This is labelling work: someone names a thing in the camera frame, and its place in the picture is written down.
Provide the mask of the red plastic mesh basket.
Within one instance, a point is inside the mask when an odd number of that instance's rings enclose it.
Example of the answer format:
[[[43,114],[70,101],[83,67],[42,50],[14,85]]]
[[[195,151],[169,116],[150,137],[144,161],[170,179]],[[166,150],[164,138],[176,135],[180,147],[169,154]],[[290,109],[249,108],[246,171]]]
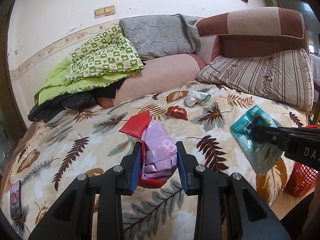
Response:
[[[319,126],[308,125],[306,128],[319,128]],[[319,171],[295,162],[293,171],[287,184],[289,187],[289,192],[294,197],[301,197],[305,195],[316,185],[318,175]]]

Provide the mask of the red snack wrapper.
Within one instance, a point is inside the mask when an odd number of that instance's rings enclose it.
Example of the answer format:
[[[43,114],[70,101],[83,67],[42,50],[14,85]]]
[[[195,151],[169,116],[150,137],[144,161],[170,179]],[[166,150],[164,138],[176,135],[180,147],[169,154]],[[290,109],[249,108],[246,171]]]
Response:
[[[151,117],[150,112],[144,111],[130,117],[127,123],[119,131],[131,137],[139,139],[142,143],[140,154],[141,167],[139,168],[138,186],[146,189],[159,189],[167,182],[167,180],[142,179],[143,158],[146,154],[146,148],[144,142],[142,141],[142,134],[146,130],[151,120],[153,120],[153,118]]]

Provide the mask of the green checkered quilt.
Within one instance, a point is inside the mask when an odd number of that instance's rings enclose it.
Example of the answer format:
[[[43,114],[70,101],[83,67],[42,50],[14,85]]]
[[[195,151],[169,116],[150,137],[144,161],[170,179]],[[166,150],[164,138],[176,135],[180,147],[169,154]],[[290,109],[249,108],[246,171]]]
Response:
[[[143,69],[136,49],[116,24],[90,38],[59,62],[34,95],[34,103],[41,105],[57,96],[107,87]]]

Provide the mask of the white knitted glove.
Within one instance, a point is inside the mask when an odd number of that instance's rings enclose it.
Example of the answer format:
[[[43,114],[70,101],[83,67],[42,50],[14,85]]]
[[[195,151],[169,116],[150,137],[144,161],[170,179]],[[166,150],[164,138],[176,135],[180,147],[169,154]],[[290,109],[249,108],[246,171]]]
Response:
[[[210,98],[210,94],[198,91],[190,91],[185,97],[185,104],[188,107],[193,107],[195,104],[206,105],[210,101]]]

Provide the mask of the pink bolster cushion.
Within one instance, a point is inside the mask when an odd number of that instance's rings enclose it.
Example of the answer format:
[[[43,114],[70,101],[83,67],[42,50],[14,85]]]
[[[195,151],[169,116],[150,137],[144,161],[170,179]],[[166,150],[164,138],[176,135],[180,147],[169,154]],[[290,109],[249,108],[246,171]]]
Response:
[[[177,54],[145,61],[144,69],[125,79],[117,90],[113,104],[136,99],[140,96],[166,92],[196,79],[206,66],[195,54]]]

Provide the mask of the gold wall switch plates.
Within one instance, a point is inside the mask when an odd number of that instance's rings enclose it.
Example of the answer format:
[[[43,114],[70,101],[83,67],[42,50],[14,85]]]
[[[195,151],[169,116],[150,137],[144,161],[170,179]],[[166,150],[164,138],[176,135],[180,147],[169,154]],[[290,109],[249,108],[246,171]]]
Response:
[[[103,7],[103,8],[95,9],[94,18],[111,16],[111,15],[114,15],[115,13],[116,13],[116,9],[114,5]]]

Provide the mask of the grey quilted pillow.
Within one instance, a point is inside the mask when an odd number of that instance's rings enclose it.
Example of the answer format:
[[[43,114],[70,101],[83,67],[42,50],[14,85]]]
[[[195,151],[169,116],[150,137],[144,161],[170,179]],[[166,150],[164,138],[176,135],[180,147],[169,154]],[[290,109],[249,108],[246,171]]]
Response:
[[[176,54],[198,54],[201,49],[197,19],[183,14],[122,18],[119,25],[141,60]]]

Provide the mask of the shiny red candy wrapper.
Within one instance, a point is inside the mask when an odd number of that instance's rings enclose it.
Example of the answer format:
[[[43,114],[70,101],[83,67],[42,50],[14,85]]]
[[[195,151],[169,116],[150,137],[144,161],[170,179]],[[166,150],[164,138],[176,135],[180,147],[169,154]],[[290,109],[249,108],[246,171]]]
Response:
[[[173,118],[188,120],[187,111],[179,106],[170,106],[167,109],[167,114]]]

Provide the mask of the brown padded headboard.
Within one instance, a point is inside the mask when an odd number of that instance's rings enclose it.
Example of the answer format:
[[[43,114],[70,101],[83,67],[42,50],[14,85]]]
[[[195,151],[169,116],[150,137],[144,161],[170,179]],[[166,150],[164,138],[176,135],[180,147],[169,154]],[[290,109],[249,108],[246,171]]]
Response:
[[[210,63],[228,58],[268,56],[285,50],[308,50],[303,15],[292,9],[263,7],[201,19],[196,25],[199,57]]]

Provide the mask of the striped beige pillow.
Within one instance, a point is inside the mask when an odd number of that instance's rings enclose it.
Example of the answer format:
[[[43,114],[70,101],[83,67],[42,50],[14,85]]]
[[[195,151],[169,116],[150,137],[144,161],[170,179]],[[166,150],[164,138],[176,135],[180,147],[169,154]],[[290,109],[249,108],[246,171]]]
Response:
[[[200,71],[197,80],[283,102],[307,112],[313,106],[313,75],[304,49],[257,57],[218,56]]]

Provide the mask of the leaf pattern fleece blanket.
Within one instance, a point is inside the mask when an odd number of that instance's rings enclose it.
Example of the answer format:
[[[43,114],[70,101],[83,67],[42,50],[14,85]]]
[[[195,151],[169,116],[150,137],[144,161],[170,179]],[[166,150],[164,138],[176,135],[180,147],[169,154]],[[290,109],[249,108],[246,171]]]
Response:
[[[190,91],[210,94],[210,101],[188,107],[185,97]],[[308,123],[308,114],[295,107],[197,81],[167,92],[140,96],[113,108],[95,106],[81,113],[64,111],[48,124],[35,122],[7,165],[1,184],[1,210],[18,236],[27,239],[77,175],[101,175],[132,152],[135,138],[119,130],[131,116],[144,111],[163,125],[173,141],[183,142],[186,151],[195,155],[200,164],[216,172],[243,174],[263,200],[272,205],[287,184],[293,161],[281,157],[266,175],[257,176],[229,130],[255,105],[278,126],[301,127]],[[170,106],[184,108],[188,120],[169,116]],[[18,180],[22,215],[13,220],[10,188]]]

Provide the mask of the black smartphone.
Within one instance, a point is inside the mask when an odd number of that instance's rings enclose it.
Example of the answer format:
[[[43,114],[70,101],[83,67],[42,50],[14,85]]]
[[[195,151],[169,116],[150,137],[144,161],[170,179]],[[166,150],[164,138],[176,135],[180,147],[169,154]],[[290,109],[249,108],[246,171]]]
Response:
[[[18,180],[10,188],[10,215],[13,220],[22,215],[21,181]]]

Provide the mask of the black jacket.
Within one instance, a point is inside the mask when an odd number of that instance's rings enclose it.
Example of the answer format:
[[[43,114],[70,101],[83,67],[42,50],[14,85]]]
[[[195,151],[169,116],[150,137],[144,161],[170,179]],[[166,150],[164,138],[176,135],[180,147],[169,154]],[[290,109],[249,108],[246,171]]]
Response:
[[[95,88],[87,92],[60,95],[41,105],[36,103],[28,114],[28,120],[42,120],[45,123],[48,123],[64,110],[71,109],[81,112],[86,108],[97,105],[98,98],[115,99],[116,92],[124,81],[125,78],[116,81],[107,87]]]

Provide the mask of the teal tissue pack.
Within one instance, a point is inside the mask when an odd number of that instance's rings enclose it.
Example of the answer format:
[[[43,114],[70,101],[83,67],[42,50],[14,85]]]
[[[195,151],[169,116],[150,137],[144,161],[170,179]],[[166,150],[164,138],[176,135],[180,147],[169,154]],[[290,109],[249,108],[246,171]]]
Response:
[[[255,105],[232,124],[229,130],[254,172],[263,176],[274,167],[283,151],[266,140],[254,139],[254,126],[276,128],[276,123],[262,108]]]

